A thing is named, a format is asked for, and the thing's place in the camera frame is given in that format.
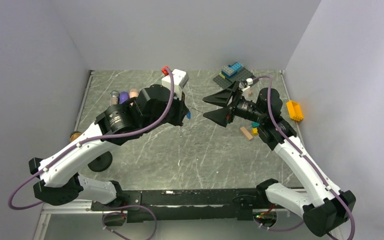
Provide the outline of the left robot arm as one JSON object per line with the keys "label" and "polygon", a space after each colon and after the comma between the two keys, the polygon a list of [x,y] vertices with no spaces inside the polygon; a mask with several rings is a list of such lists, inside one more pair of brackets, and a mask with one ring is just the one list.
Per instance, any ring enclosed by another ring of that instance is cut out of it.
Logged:
{"label": "left robot arm", "polygon": [[123,190],[115,181],[100,181],[79,174],[92,161],[108,154],[127,141],[140,138],[158,126],[182,126],[189,112],[183,88],[153,84],[137,97],[111,105],[76,140],[46,159],[31,159],[30,172],[38,173],[34,196],[50,205],[60,206],[75,199],[91,200],[119,209],[125,202]]}

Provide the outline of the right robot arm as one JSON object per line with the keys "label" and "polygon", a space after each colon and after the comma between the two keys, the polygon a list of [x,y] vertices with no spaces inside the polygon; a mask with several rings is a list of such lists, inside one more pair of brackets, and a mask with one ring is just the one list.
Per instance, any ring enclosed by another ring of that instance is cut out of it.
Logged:
{"label": "right robot arm", "polygon": [[256,101],[247,100],[239,83],[203,98],[216,110],[204,117],[226,127],[237,117],[258,124],[259,138],[292,170],[305,193],[298,193],[275,179],[256,187],[256,203],[262,208],[280,205],[300,216],[305,226],[318,237],[330,235],[346,222],[355,223],[352,215],[356,196],[342,190],[316,164],[294,128],[282,117],[283,102],[277,90],[266,87]]}

